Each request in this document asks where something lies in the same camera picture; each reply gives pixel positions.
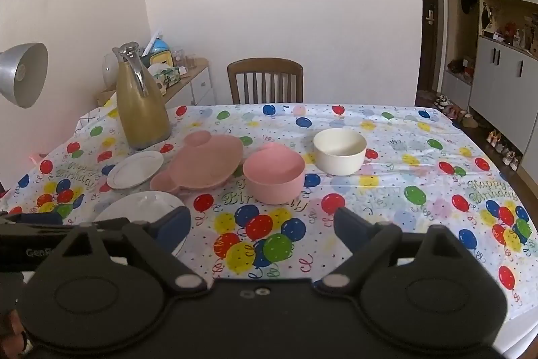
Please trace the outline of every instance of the white bowl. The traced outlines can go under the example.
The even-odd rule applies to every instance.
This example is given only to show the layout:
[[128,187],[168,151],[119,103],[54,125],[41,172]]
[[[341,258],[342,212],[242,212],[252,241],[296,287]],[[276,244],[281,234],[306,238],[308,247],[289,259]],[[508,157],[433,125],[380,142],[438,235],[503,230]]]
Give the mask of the white bowl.
[[326,174],[351,175],[359,170],[367,151],[367,140],[359,133],[331,128],[314,137],[316,166]]

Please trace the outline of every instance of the pink bear-shaped plate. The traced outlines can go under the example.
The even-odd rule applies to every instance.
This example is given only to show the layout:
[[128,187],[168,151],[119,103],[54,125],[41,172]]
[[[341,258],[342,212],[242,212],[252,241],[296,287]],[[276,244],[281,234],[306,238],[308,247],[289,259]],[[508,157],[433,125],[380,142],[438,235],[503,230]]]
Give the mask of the pink bear-shaped plate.
[[243,158],[243,142],[235,136],[196,131],[185,137],[169,166],[152,178],[151,190],[175,194],[181,189],[208,190],[223,185]]

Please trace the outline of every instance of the pink bowl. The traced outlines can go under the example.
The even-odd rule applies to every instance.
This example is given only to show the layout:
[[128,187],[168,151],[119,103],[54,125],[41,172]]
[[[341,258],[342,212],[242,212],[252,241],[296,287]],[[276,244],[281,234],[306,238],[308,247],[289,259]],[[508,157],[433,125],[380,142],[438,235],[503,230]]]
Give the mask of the pink bowl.
[[305,160],[281,144],[265,144],[243,164],[248,193],[265,204],[285,204],[305,185]]

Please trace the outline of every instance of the gold thermos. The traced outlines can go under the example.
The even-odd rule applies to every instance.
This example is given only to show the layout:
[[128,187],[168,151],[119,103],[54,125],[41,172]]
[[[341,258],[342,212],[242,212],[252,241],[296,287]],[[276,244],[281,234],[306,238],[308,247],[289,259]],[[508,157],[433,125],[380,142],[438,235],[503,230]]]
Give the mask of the gold thermos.
[[145,149],[166,140],[171,125],[157,83],[138,55],[138,43],[112,49],[119,62],[116,84],[119,118],[131,148]]

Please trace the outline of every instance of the dining table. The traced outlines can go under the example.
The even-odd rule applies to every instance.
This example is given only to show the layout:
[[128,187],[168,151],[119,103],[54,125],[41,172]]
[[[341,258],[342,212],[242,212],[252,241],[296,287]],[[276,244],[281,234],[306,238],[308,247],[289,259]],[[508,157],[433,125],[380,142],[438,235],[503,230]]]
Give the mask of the dining table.
[[[221,187],[179,194],[190,209],[192,230],[177,257],[209,283],[322,278],[351,255],[333,229],[335,211],[347,207],[370,223],[390,221],[404,232],[448,227],[506,295],[508,313],[496,341],[502,352],[536,328],[536,227],[499,169],[442,112],[275,103],[181,106],[170,109],[169,117],[170,138],[148,148],[163,154],[164,167],[198,130],[240,138],[243,159],[278,142],[306,163],[303,191],[285,205],[251,196],[241,165]],[[364,164],[355,174],[333,176],[316,167],[313,137],[328,128],[354,130],[367,140]],[[54,211],[64,224],[91,222],[115,201],[149,190],[149,182],[128,190],[107,185],[114,166],[135,152],[117,107],[108,102],[81,118],[74,135],[5,194],[0,210]],[[252,222],[259,226],[249,227]],[[524,327],[510,324],[523,320]]]

